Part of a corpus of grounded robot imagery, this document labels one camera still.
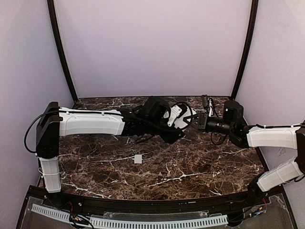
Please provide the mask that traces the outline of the white battery cover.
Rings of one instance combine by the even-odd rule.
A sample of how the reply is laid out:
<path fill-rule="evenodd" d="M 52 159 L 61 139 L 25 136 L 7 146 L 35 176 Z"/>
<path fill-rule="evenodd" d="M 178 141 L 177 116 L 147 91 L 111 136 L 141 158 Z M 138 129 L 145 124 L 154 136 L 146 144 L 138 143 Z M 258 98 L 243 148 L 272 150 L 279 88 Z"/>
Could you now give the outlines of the white battery cover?
<path fill-rule="evenodd" d="M 134 156 L 134 163 L 135 164 L 142 164 L 142 155 L 141 154 L 137 154 Z"/>

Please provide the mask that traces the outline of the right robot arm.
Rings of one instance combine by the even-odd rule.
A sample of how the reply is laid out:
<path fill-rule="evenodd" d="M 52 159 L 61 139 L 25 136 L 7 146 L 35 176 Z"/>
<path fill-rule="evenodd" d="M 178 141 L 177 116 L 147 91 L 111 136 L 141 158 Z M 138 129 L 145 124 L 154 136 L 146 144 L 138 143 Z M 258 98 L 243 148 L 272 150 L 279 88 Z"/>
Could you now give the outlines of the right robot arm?
<path fill-rule="evenodd" d="M 296 157 L 259 174 L 249 183 L 245 202 L 254 205 L 272 188 L 305 177 L 305 125 L 245 125 L 243 112 L 242 105 L 230 100 L 224 103 L 222 118 L 207 113 L 194 114 L 188 108 L 181 119 L 184 125 L 192 125 L 199 131 L 224 134 L 240 148 L 282 147 L 297 151 Z"/>

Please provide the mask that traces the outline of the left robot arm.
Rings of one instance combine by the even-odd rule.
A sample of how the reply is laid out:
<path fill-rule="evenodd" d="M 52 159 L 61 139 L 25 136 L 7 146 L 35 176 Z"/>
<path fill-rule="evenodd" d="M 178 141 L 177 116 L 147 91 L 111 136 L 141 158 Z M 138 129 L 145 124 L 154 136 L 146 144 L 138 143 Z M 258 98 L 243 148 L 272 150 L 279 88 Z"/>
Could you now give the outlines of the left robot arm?
<path fill-rule="evenodd" d="M 170 106 L 160 97 L 151 96 L 133 109 L 76 110 L 48 104 L 45 112 L 32 123 L 36 124 L 36 148 L 27 149 L 37 155 L 45 189 L 61 192 L 59 172 L 59 138 L 67 135 L 106 134 L 121 136 L 158 135 L 166 143 L 174 143 L 184 136 L 188 124 L 183 121 L 192 109 L 184 103 Z"/>

